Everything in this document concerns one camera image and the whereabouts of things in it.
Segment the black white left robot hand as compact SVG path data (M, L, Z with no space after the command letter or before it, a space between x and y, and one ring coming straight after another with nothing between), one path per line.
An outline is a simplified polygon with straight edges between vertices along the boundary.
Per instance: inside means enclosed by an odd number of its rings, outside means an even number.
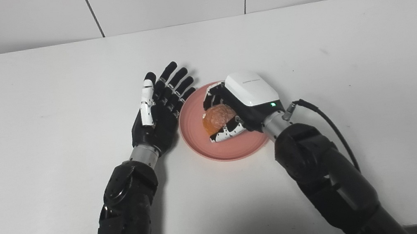
M146 74L141 88L141 103L132 126L132 145L147 145L159 155L173 144L181 110L196 89L194 78L185 67L170 62L157 77Z

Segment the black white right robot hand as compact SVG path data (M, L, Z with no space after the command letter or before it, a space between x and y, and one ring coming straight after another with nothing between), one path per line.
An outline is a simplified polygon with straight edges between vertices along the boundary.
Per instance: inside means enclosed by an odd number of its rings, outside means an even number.
M261 132L275 139L292 125L284 119L279 94L253 71L229 74L206 89L203 101L205 126L211 142L222 142L245 131Z

